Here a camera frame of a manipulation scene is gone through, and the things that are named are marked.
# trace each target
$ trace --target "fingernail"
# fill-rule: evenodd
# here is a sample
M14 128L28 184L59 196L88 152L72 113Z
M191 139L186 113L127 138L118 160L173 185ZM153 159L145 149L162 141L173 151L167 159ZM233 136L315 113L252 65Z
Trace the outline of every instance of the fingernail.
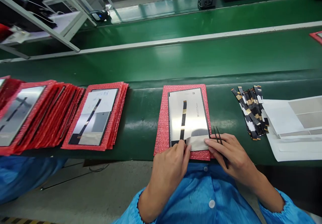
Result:
M208 147L208 149L209 149L209 151L210 151L212 154L213 154L213 153L214 153L214 151L215 151L215 150L214 150L212 147L210 147L210 146Z
M210 139L205 138L205 139L204 139L204 142L205 142L206 144L209 144L209 143L210 143Z

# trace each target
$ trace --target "worker's right hand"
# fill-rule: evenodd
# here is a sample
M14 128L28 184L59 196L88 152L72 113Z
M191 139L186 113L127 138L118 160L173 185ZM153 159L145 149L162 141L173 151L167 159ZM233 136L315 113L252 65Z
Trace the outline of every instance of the worker's right hand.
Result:
M142 192L138 209L145 223L153 222L162 212L170 196L187 172L191 145L183 140L165 152L156 154L153 160L151 179Z
M219 135L212 134L210 137L219 138ZM209 145L209 151L227 174L249 188L255 187L263 174L257 170L234 135L224 133L220 137L223 140L222 144L216 139L205 139L205 143ZM228 159L228 169L220 153Z

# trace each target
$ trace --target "green conveyor belt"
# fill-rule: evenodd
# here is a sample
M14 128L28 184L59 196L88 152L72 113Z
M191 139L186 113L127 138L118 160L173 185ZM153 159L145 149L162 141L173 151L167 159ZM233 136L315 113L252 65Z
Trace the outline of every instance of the green conveyor belt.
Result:
M80 49L173 39L322 20L322 1L275 0L80 31L72 43ZM15 46L27 55L70 51L57 40ZM15 58L9 53L0 59Z
M100 27L74 37L82 49L322 20L322 2L279 0ZM309 36L321 27L224 39L0 64L1 75L25 81L55 79L79 86L125 81L129 91L114 149L44 149L31 156L152 160L163 85L207 85L210 119L235 134L255 164L277 163L269 143L250 140L232 87L262 86L267 99L322 95L322 46Z

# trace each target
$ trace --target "metal shelf frame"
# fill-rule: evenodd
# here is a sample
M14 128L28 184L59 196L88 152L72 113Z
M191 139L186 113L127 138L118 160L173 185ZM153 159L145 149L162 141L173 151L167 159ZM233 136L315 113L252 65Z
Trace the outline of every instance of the metal shelf frame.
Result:
M86 17L86 19L90 22L90 24L92 26L97 26L97 24L93 21L93 19L86 13L85 9L83 8L84 6L86 6L88 9L93 10L93 8L90 6L90 4L86 1L86 0L80 0L81 2L83 2L84 6L78 4L75 0L67 0L76 10L78 10L79 12L81 12L82 14L82 22L77 22L77 30L80 28L80 24L83 24L84 22L84 17ZM113 2L111 0L108 0L109 3L111 4L111 8L114 8ZM37 17L35 17L32 13L30 13L29 11L27 11L26 9L24 9L23 7L21 7L19 4L15 3L13 0L0 0L0 2L2 2L3 4L5 4L6 6L8 6L9 8L11 8L12 10L16 11L17 13L19 13L21 16L23 16L24 18L26 18L27 20L29 20L30 22L32 22L33 24L35 24L36 26L38 26L39 28L41 28L43 31L47 32L49 35L51 35L53 38L57 39L58 41L60 41L61 43L63 43L64 45L68 46L70 49L72 49L75 53L80 52L80 49L75 46L74 44L72 44L70 42L71 39L71 35L73 36L75 34L75 32L73 33L67 33L68 37L64 37L62 36L60 33L56 32L55 30L51 29L49 26L47 26L45 23L43 23L41 20L39 20ZM23 59L29 59L30 57L18 52L16 49L0 44L0 49L5 50L7 52L10 52L16 56L19 56Z

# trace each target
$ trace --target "white metal rack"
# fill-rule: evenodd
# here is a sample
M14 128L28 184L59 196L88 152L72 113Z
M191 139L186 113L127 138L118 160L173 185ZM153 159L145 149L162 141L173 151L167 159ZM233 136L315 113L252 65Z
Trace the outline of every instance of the white metal rack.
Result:
M67 13L63 15L54 15L50 17L54 22L57 24L57 27L54 29L51 29L49 26L47 26L45 23L43 23L41 20L39 20L37 17L32 15L29 11L15 3L13 0L0 0L3 4L10 7L12 10L19 13L21 16L41 28L42 32L34 32L31 33L25 42L33 42L33 41L39 41L44 39L50 39L55 38L59 40L61 43L68 46L70 49L72 49L74 52L79 52L80 49L72 44L70 40L72 37L76 34L76 32L79 30L79 28L84 24L86 20L88 20L91 25L97 26L96 23L93 21L93 19L86 13L84 10L84 6L78 4L75 0L66 0L70 5L72 5L77 12ZM88 9L93 10L93 8L89 5L89 3L86 0L80 0ZM111 8L114 8L114 5L111 0L108 0ZM17 55L24 59L29 59L30 57L18 52L16 49L10 47L12 45L15 45L17 43L13 43L10 41L3 41L0 44L0 49L5 50L7 52L10 52L14 55Z

